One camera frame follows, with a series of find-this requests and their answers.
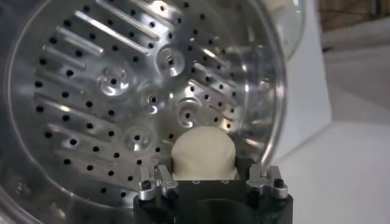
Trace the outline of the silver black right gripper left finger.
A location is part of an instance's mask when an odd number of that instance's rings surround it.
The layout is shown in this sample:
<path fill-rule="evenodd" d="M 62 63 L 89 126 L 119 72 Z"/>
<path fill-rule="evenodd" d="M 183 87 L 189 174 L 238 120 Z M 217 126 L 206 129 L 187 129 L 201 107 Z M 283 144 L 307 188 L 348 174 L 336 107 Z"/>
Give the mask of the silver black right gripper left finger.
<path fill-rule="evenodd" d="M 160 195 L 167 199 L 176 198 L 179 194 L 179 183 L 173 179 L 165 165 L 157 166 L 157 176 L 150 174 L 148 167 L 140 167 L 140 181 L 138 183 L 139 201 L 151 201 L 156 198 L 157 189 Z"/>

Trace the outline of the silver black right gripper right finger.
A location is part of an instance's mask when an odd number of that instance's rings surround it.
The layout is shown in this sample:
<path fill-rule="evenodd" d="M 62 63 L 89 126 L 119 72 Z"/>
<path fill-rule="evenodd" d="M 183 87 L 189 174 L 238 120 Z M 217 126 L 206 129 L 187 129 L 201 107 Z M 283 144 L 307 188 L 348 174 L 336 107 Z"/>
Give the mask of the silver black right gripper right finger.
<path fill-rule="evenodd" d="M 278 166 L 264 167 L 260 164 L 252 164 L 246 184 L 256 189 L 259 195 L 269 192 L 271 197 L 279 200 L 288 198 L 288 186 L 284 182 Z"/>

